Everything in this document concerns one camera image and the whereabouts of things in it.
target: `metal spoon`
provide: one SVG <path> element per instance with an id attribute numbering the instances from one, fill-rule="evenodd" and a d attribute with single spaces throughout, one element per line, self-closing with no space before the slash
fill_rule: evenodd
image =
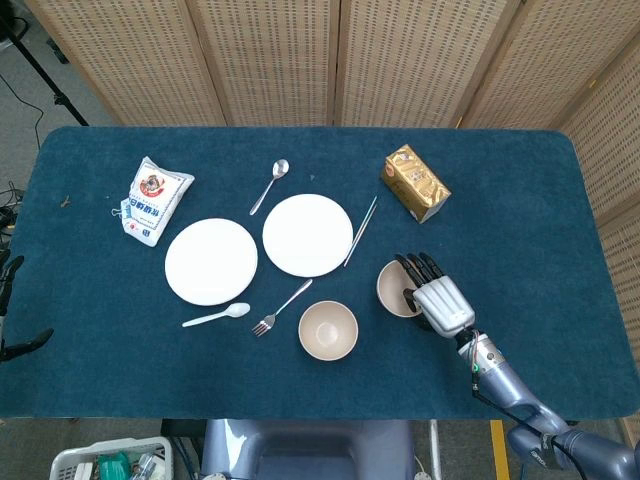
<path id="1" fill-rule="evenodd" d="M 269 185 L 267 185 L 267 188 L 265 188 L 264 192 L 262 192 L 262 195 L 260 195 L 260 198 L 258 199 L 258 201 L 254 203 L 253 207 L 251 207 L 251 210 L 249 211 L 249 215 L 253 215 L 258 211 L 258 209 L 260 208 L 260 205 L 262 204 L 262 200 L 264 200 L 264 197 L 267 196 L 267 192 L 271 188 L 271 185 L 273 185 L 273 182 L 275 182 L 279 178 L 284 177 L 288 171 L 289 171 L 289 162 L 287 162 L 284 158 L 278 160 L 276 163 L 273 164 L 273 178 L 269 182 Z"/>
<path id="2" fill-rule="evenodd" d="M 194 325 L 200 325 L 201 323 L 215 320 L 216 318 L 220 317 L 238 318 L 249 313 L 249 310 L 251 310 L 251 307 L 248 303 L 232 303 L 224 312 L 216 313 L 214 315 L 207 315 L 206 317 L 194 318 L 193 320 L 184 322 L 182 326 L 193 327 Z"/>

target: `ceramic bowl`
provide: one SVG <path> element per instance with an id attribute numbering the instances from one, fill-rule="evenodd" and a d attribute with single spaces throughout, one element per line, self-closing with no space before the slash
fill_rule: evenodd
<path id="1" fill-rule="evenodd" d="M 402 265 L 397 260 L 393 260 L 385 265 L 378 275 L 376 291 L 382 306 L 396 317 L 410 318 L 420 315 L 421 310 L 418 305 L 417 312 L 412 312 L 404 299 L 402 292 L 405 288 L 416 289 L 415 284 L 404 271 Z"/>
<path id="2" fill-rule="evenodd" d="M 318 360 L 332 361 L 346 356 L 358 340 L 358 322 L 347 307 L 326 300 L 314 303 L 298 324 L 302 347 Z"/>

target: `gray carpet floor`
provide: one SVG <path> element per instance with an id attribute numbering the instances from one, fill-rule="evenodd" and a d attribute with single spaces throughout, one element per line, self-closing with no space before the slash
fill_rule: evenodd
<path id="1" fill-rule="evenodd" d="M 62 65 L 46 45 L 47 33 L 33 17 L 24 43 L 49 75 L 59 84 L 90 125 L 112 125 L 95 95 L 71 65 Z M 64 107 L 53 104 L 51 91 L 19 54 L 15 47 L 0 51 L 0 75 L 25 101 L 45 113 L 39 125 L 40 138 L 54 129 L 76 125 Z M 26 188 L 35 162 L 38 145 L 33 125 L 38 112 L 23 105 L 0 82 L 0 187 L 12 180 Z M 614 421 L 585 422 L 583 428 L 620 441 Z M 148 419 L 4 419 L 0 421 L 0 478 L 46 479 L 56 454 L 67 448 L 90 445 L 115 438 L 145 438 L 159 435 L 160 420 Z M 416 453 L 425 467 L 429 465 L 428 425 L 414 422 Z M 494 479 L 495 469 L 489 422 L 440 422 L 442 467 L 447 480 Z M 519 478 L 520 462 L 509 454 L 511 478 Z M 178 480 L 187 478 L 181 462 L 176 461 Z M 575 472 L 554 472 L 530 468 L 529 480 L 577 479 Z"/>

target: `white ceramic plate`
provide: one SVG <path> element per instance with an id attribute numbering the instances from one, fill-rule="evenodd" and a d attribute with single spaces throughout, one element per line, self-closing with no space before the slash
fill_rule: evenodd
<path id="1" fill-rule="evenodd" d="M 196 305 L 240 295 L 258 267 L 258 249 L 244 227 L 224 218 L 189 225 L 171 242 L 164 272 L 171 289 Z"/>
<path id="2" fill-rule="evenodd" d="M 318 277 L 340 265 L 351 248 L 353 227 L 340 205 L 322 195 L 295 195 L 271 210 L 262 241 L 269 259 L 298 277 Z"/>

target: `gold package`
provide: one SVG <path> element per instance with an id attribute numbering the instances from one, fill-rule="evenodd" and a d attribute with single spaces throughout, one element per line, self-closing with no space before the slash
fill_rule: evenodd
<path id="1" fill-rule="evenodd" d="M 409 145 L 387 157 L 380 176 L 418 223 L 440 210 L 451 195 Z"/>

